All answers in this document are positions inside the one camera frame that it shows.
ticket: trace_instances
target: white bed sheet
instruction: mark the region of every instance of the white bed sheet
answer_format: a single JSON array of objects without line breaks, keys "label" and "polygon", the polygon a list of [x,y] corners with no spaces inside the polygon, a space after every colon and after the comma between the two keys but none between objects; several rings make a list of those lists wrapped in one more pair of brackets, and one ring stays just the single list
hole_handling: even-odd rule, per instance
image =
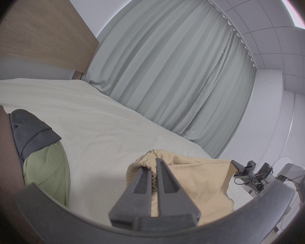
[{"label": "white bed sheet", "polygon": [[[81,80],[0,81],[7,113],[22,108],[62,137],[71,172],[69,209],[110,225],[108,212],[126,188],[128,165],[151,149],[210,158],[197,144],[153,123]],[[230,182],[234,209],[252,197]]]}]

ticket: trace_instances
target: curtain fold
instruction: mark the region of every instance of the curtain fold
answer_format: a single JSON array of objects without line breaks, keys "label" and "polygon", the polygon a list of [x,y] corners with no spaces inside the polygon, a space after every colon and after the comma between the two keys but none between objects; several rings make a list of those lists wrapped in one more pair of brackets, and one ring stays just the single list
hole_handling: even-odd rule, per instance
[{"label": "curtain fold", "polygon": [[235,130],[255,67],[208,0],[133,0],[102,30],[83,80],[215,158]]}]

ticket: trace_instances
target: wooden headboard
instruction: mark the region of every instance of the wooden headboard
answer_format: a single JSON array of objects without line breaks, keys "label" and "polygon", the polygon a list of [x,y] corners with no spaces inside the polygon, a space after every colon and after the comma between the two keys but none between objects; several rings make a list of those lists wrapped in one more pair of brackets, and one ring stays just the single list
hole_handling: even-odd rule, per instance
[{"label": "wooden headboard", "polygon": [[98,41],[69,0],[16,0],[0,23],[0,55],[41,60],[80,78]]}]

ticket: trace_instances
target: brown fabric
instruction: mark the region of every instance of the brown fabric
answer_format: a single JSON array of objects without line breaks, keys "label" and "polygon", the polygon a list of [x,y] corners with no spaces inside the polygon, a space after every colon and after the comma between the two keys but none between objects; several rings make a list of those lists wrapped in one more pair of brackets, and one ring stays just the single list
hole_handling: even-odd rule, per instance
[{"label": "brown fabric", "polygon": [[201,211],[198,225],[204,225],[233,212],[234,201],[227,196],[228,184],[236,167],[231,160],[183,157],[165,150],[151,150],[132,163],[126,172],[130,184],[140,167],[152,173],[151,216],[158,216],[157,162],[165,161],[183,189]]},{"label": "brown fabric", "polygon": [[21,214],[13,196],[25,187],[9,115],[0,105],[0,208],[28,243],[40,238]]}]

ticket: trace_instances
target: bed sheet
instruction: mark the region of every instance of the bed sheet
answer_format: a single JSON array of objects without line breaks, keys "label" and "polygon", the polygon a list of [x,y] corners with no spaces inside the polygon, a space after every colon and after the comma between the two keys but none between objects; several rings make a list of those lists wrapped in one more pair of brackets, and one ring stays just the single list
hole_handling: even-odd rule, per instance
[{"label": "bed sheet", "polygon": [[[71,173],[69,209],[110,225],[108,212],[126,188],[128,165],[151,149],[210,158],[197,144],[124,107],[81,80],[0,81],[7,113],[35,114],[62,137]],[[234,209],[252,197],[230,182]]]}]

